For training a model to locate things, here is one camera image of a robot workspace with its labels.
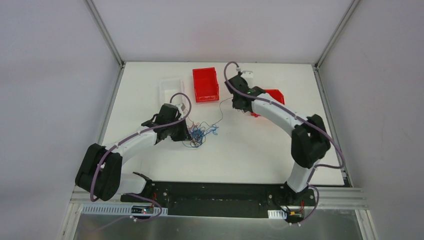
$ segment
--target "white wall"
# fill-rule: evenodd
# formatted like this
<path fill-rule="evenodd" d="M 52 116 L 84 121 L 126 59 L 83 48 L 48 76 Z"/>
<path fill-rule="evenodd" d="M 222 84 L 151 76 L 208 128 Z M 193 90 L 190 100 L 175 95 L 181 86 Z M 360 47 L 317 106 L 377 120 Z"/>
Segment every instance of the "white wall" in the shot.
<path fill-rule="evenodd" d="M 0 239 L 59 233 L 118 65 L 82 0 L 0 3 Z"/>
<path fill-rule="evenodd" d="M 95 0 L 125 61 L 315 63 L 351 0 Z"/>
<path fill-rule="evenodd" d="M 321 68 L 382 240 L 422 239 L 424 1 L 364 0 Z"/>

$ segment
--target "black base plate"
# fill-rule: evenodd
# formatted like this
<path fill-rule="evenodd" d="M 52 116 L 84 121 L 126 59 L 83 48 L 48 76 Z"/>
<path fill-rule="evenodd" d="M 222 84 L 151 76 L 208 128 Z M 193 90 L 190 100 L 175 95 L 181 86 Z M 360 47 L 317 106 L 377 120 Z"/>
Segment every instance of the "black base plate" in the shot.
<path fill-rule="evenodd" d="M 165 182 L 148 180 L 139 196 L 152 199 L 164 208 L 168 215 L 268 218 L 268 210 L 279 210 L 287 205 L 282 196 L 282 184 L 237 184 L 202 182 Z M 308 189 L 291 206 L 314 206 L 314 191 Z M 140 203 L 139 198 L 122 195 L 121 202 Z"/>

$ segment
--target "purple cable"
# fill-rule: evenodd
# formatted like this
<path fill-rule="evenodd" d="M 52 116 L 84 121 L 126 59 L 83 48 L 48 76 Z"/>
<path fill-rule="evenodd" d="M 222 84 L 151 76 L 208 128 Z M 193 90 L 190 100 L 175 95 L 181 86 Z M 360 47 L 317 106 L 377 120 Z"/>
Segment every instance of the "purple cable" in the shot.
<path fill-rule="evenodd" d="M 300 221 L 299 222 L 299 224 L 300 223 L 303 223 L 306 219 L 308 219 L 314 212 L 315 212 L 315 210 L 317 209 L 317 207 L 318 207 L 318 201 L 319 201 L 319 199 L 320 199 L 320 193 L 319 193 L 319 191 L 318 191 L 318 188 L 316 188 L 315 186 L 313 186 L 313 185 L 310 185 L 309 184 L 309 181 L 311 180 L 311 178 L 312 178 L 312 176 L 314 175 L 314 173 L 315 173 L 315 170 L 318 168 L 318 167 L 325 167 L 325 168 L 330 168 L 330 169 L 342 169 L 342 168 L 344 168 L 345 167 L 345 156 L 343 155 L 343 153 L 342 153 L 342 149 L 340 149 L 340 147 L 339 146 L 337 146 L 337 144 L 334 142 L 334 140 L 332 139 L 332 137 L 330 137 L 325 131 L 323 131 L 321 128 L 319 128 L 319 127 L 317 127 L 317 126 L 315 126 L 315 125 L 313 125 L 312 123 L 310 123 L 310 122 L 308 122 L 306 119 L 303 119 L 303 118 L 301 118 L 301 117 L 299 117 L 299 116 L 297 116 L 294 112 L 292 112 L 292 111 L 290 111 L 289 109 L 287 109 L 286 107 L 284 107 L 283 105 L 280 105 L 279 103 L 277 103 L 277 101 L 272 101 L 272 100 L 269 100 L 269 99 L 266 99 L 266 98 L 262 98 L 262 97 L 257 97 L 257 96 L 251 96 L 251 95 L 247 95 L 247 94 L 245 94 L 245 93 L 242 93 L 241 91 L 239 91 L 239 90 L 237 90 L 233 85 L 231 85 L 231 83 L 229 83 L 228 82 L 228 78 L 227 78 L 227 68 L 228 68 L 228 66 L 230 65 L 230 64 L 235 64 L 236 66 L 237 66 L 237 68 L 239 68 L 240 66 L 239 66 L 239 64 L 237 63 L 237 62 L 235 62 L 235 61 L 230 61 L 230 62 L 228 62 L 226 65 L 225 65 L 225 67 L 224 67 L 224 78 L 225 78 L 225 83 L 234 91 L 234 92 L 236 92 L 237 94 L 239 94 L 239 95 L 241 95 L 241 96 L 243 96 L 243 97 L 245 97 L 245 98 L 249 98 L 249 99 L 255 99 L 255 100 L 260 100 L 260 101 L 264 101 L 264 102 L 267 102 L 267 103 L 270 103 L 270 104 L 272 104 L 272 105 L 274 105 L 274 106 L 276 106 L 276 107 L 278 107 L 278 108 L 280 108 L 280 109 L 282 109 L 283 111 L 285 111 L 286 113 L 288 113 L 289 115 L 291 115 L 292 117 L 294 117 L 295 119 L 298 119 L 299 121 L 301 121 L 302 123 L 304 123 L 304 124 L 306 124 L 306 125 L 308 125 L 309 127 L 311 127 L 311 128 L 313 128 L 313 129 L 315 129 L 315 130 L 317 130 L 320 134 L 322 134 L 322 135 L 324 135 L 324 137 L 326 137 L 330 142 L 331 142 L 331 144 L 334 146 L 334 149 L 337 151 L 337 154 L 340 156 L 340 159 L 341 159 L 341 165 L 340 166 L 332 166 L 332 165 L 328 165 L 328 164 L 317 164 L 317 165 L 315 165 L 313 168 L 312 168 L 312 171 L 310 172 L 310 175 L 309 175 L 309 177 L 308 177 L 308 179 L 307 179 L 307 181 L 306 181 L 306 184 L 308 185 L 308 187 L 310 187 L 310 188 L 312 188 L 312 189 L 314 189 L 315 191 L 316 191 L 316 203 L 315 203 L 315 206 L 313 207 L 313 209 L 312 209 L 312 211 L 308 214 L 308 216 L 306 216 L 302 221 Z"/>
<path fill-rule="evenodd" d="M 157 219 L 157 218 L 158 218 L 158 217 L 162 214 L 162 212 L 163 212 L 162 206 L 161 206 L 158 202 L 156 202 L 155 200 L 148 199 L 148 198 L 145 198 L 145 197 L 142 197 L 142 196 L 136 195 L 136 194 L 134 194 L 134 193 L 127 193 L 127 195 L 130 195 L 131 197 L 138 198 L 138 199 L 141 199 L 141 200 L 143 200 L 143 201 L 147 201 L 147 202 L 150 202 L 150 203 L 152 203 L 152 204 L 155 204 L 155 205 L 156 205 L 156 206 L 158 206 L 158 207 L 159 207 L 159 209 L 160 209 L 160 212 L 159 212 L 157 215 L 151 216 L 151 217 L 149 217 L 149 218 L 147 218 L 147 219 L 138 219 L 138 218 L 134 218 L 134 219 L 135 219 L 135 221 L 140 222 L 140 223 L 153 221 L 153 220 Z M 112 224 L 114 224 L 114 223 L 116 223 L 116 222 L 118 222 L 118 221 L 121 221 L 122 219 L 127 219 L 127 218 L 129 218 L 127 215 L 125 215 L 125 216 L 121 216 L 121 217 L 119 217 L 119 218 L 117 218 L 117 219 L 115 219 L 115 220 L 113 220 L 113 221 L 109 222 L 109 223 L 108 223 L 108 224 L 106 224 L 106 225 L 103 225 L 103 226 L 98 227 L 98 228 L 95 228 L 95 229 L 84 229 L 84 231 L 87 231 L 87 232 L 97 232 L 97 231 L 100 231 L 100 230 L 103 230 L 103 229 L 105 229 L 105 228 L 109 227 L 110 225 L 112 225 Z"/>
<path fill-rule="evenodd" d="M 136 132 L 136 133 L 134 133 L 134 134 L 131 134 L 131 135 L 129 135 L 129 136 L 127 136 L 126 138 L 124 138 L 124 139 L 122 139 L 120 142 L 118 142 L 118 146 L 119 145 L 122 145 L 123 143 L 125 143 L 126 141 L 128 141 L 128 140 L 130 140 L 130 139 L 132 139 L 132 138 L 134 138 L 134 137 L 136 137 L 136 136 L 138 136 L 138 135 L 140 135 L 140 134 L 142 134 L 142 133 L 145 133 L 145 132 L 148 132 L 148 131 L 150 131 L 150 130 L 155 130 L 155 129 L 159 129 L 159 128 L 164 128 L 164 127 L 169 127 L 169 126 L 172 126 L 172 125 L 175 125 L 175 124 L 179 124 L 179 123 L 181 123 L 182 121 L 184 121 L 184 120 L 186 120 L 186 118 L 189 116 L 189 114 L 190 114 L 190 112 L 192 111 L 192 102 L 190 101 L 190 98 L 187 96 L 187 95 L 185 95 L 184 93 L 182 93 L 182 92 L 177 92 L 177 93 L 175 93 L 174 95 L 172 95 L 172 97 L 171 97 L 171 99 L 169 100 L 169 102 L 171 103 L 172 102 L 172 99 L 175 97 L 175 96 L 177 96 L 177 95 L 183 95 L 186 99 L 187 99 L 187 101 L 188 101 L 188 112 L 187 112 L 187 114 L 184 116 L 184 117 L 182 117 L 180 120 L 177 120 L 177 121 L 174 121 L 174 122 L 171 122 L 171 123 L 167 123 L 167 124 L 162 124 L 162 125 L 157 125 L 157 126 L 153 126 L 153 127 L 149 127 L 149 128 L 146 128 L 146 129 L 143 129 L 143 130 L 141 130 L 140 131 L 140 133 L 138 133 L 138 132 Z M 94 198 L 94 187 L 95 187 L 95 185 L 96 185 L 96 180 L 97 180 L 97 177 L 98 177 L 98 175 L 99 175 L 99 172 L 100 172 L 100 168 L 101 168 L 101 166 L 102 166 L 102 164 L 105 162 L 105 159 L 106 159 L 106 157 L 114 150 L 114 149 L 116 149 L 117 148 L 117 146 L 116 145 L 114 145 L 114 146 L 112 146 L 111 148 L 109 148 L 109 150 L 107 150 L 106 151 L 106 153 L 101 157 L 101 159 L 100 159 L 100 161 L 98 162 L 98 164 L 97 164 L 97 168 L 95 169 L 95 172 L 94 172 L 94 176 L 93 176 L 93 180 L 92 180 L 92 182 L 91 182 L 91 187 L 90 187 L 90 200 L 92 201 L 92 202 L 95 202 L 95 201 L 97 201 L 99 198 L 98 197 L 96 197 L 96 198 Z"/>

